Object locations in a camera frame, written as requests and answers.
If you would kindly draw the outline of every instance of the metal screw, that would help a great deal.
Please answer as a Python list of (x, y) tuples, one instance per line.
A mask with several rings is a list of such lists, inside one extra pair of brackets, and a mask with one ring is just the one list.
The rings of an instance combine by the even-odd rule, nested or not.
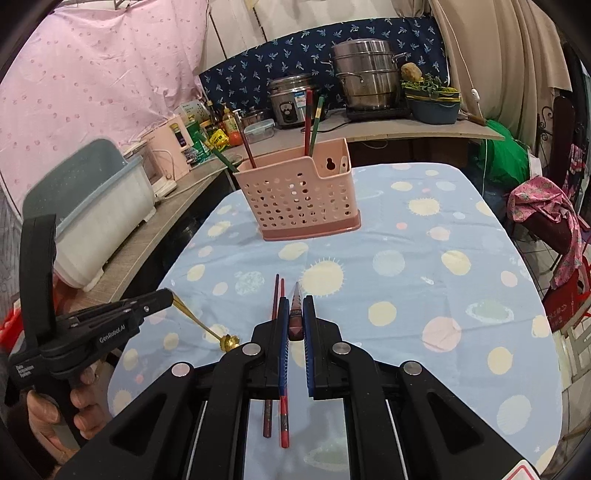
[(242, 353), (248, 356), (255, 356), (261, 352), (261, 346), (258, 343), (247, 343), (242, 347)]
[(406, 362), (403, 367), (404, 371), (409, 375), (418, 375), (423, 371), (423, 367), (418, 362)]
[(188, 364), (176, 364), (173, 366), (172, 373), (175, 377), (184, 377), (191, 371), (191, 367)]
[(347, 355), (351, 351), (351, 346), (345, 342), (337, 342), (333, 345), (333, 352), (337, 355)]

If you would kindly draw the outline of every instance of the potato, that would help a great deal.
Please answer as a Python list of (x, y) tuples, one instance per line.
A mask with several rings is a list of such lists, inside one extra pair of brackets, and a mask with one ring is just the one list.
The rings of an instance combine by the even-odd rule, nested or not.
[(419, 82), (423, 78), (421, 69), (414, 63), (405, 63), (400, 69), (402, 79), (405, 82)]

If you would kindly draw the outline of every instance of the pink utensil holder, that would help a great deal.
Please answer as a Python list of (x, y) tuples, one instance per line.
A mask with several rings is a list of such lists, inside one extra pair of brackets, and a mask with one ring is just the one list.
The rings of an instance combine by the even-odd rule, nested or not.
[(349, 149), (344, 138), (317, 142), (314, 156), (289, 148), (244, 161), (234, 176), (265, 240), (296, 240), (357, 230)]

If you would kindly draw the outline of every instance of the pink curtain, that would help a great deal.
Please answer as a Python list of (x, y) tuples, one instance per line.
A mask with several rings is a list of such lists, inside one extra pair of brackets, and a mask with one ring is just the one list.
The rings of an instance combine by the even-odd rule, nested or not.
[(0, 85), (0, 170), (27, 191), (95, 138), (123, 148), (200, 95), (207, 0), (142, 0), (120, 11), (60, 8)]

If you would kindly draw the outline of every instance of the stainless steel pot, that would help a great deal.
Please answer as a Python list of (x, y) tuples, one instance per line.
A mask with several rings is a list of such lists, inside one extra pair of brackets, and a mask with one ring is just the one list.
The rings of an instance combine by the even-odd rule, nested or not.
[(277, 125), (280, 128), (300, 127), (306, 120), (306, 90), (311, 89), (314, 110), (318, 105), (319, 90), (312, 81), (312, 75), (302, 73), (271, 80), (269, 98)]
[(349, 40), (332, 48), (333, 60), (346, 103), (354, 110), (397, 107), (401, 99), (400, 69), (389, 42), (375, 38)]
[(382, 70), (337, 73), (347, 106), (353, 110), (380, 110), (397, 106), (401, 98), (400, 72)]

